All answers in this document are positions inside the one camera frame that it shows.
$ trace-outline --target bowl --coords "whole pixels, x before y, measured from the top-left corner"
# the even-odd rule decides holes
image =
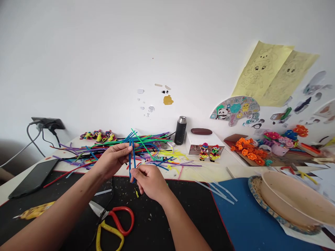
[[[335,206],[323,195],[286,174],[262,174],[261,195],[281,217],[299,226],[335,226]]]

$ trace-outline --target smartphone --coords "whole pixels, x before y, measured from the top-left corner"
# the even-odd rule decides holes
[[[59,159],[54,159],[37,164],[27,177],[8,196],[8,199],[21,198],[38,190],[58,162]]]

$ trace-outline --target left hand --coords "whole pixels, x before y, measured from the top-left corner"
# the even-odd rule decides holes
[[[133,155],[133,147],[129,146],[129,143],[111,146],[101,155],[92,170],[99,172],[108,180],[129,161],[129,153]]]

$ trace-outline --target black thermos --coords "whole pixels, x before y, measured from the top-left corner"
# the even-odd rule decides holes
[[[182,145],[184,142],[186,124],[186,117],[180,116],[177,121],[176,135],[174,137],[176,145]]]

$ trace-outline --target black desk mat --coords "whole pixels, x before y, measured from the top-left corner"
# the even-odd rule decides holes
[[[48,184],[61,173],[53,171],[44,182]],[[51,186],[40,189],[37,192],[23,198],[10,200],[0,207],[0,245],[5,243],[18,231],[24,228],[32,220],[13,219],[25,210],[44,203],[57,200],[65,193],[83,174],[73,173],[69,178],[62,178]],[[195,182],[166,181],[181,202],[185,211],[199,229],[203,237],[213,250],[233,250],[229,237],[222,224],[212,194],[209,190]],[[135,224],[132,232],[125,237],[122,250],[174,250],[173,239],[168,221],[162,207],[147,195],[140,195],[137,185],[131,184],[127,177],[114,177],[112,182],[103,184],[100,191],[114,189],[113,200],[107,208],[116,206],[128,206],[135,215]],[[110,200],[111,192],[95,196],[92,200],[106,206]],[[131,224],[127,212],[117,212],[119,220],[125,230]],[[98,217],[90,206],[82,213],[75,228],[65,240],[61,250],[85,250],[93,238]],[[106,223],[116,227],[112,217],[106,218]],[[103,250],[116,250],[119,247],[120,239],[102,229],[101,248]],[[95,250],[95,241],[90,250]]]

